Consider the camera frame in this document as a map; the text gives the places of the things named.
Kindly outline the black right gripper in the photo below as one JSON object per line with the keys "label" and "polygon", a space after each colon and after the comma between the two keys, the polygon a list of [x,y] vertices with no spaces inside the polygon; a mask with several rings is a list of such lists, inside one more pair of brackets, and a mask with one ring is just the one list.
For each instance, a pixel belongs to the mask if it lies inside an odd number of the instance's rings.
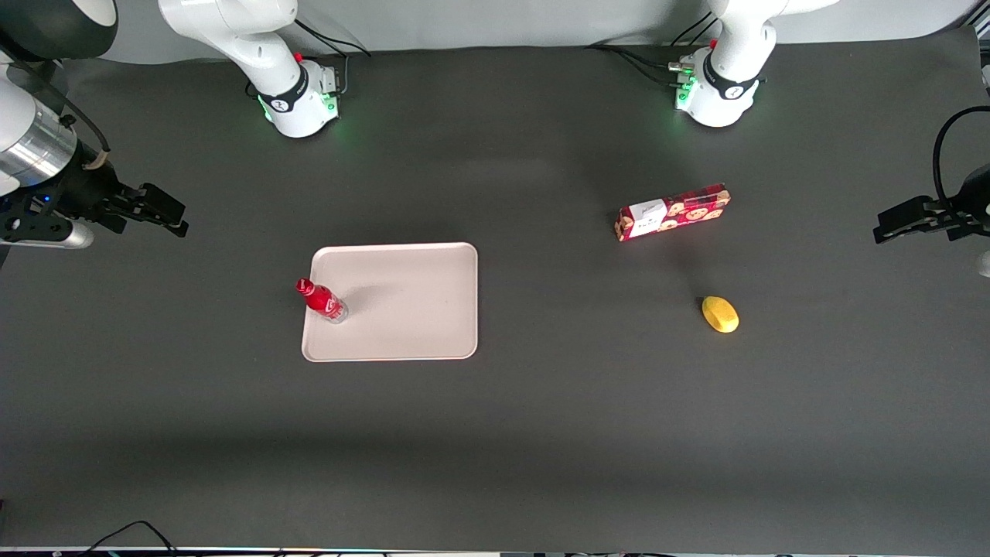
{"label": "black right gripper", "polygon": [[121,183],[112,163],[85,169],[73,161],[45,191],[43,213],[70,220],[85,220],[116,234],[130,221],[148,223],[185,237],[189,223],[183,219],[186,206],[151,183],[138,190]]}

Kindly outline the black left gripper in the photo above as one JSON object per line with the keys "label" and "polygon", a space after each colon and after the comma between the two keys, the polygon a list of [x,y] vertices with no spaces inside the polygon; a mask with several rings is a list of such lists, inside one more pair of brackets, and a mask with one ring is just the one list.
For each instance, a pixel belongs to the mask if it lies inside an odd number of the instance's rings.
{"label": "black left gripper", "polygon": [[945,195],[941,171],[934,172],[938,202],[944,208],[944,220],[938,220],[938,204],[927,195],[918,195],[878,215],[873,229],[876,244],[890,242],[896,237],[931,234],[944,231],[950,241],[963,237],[989,237],[989,166],[983,165],[969,173],[961,190],[954,196]]}

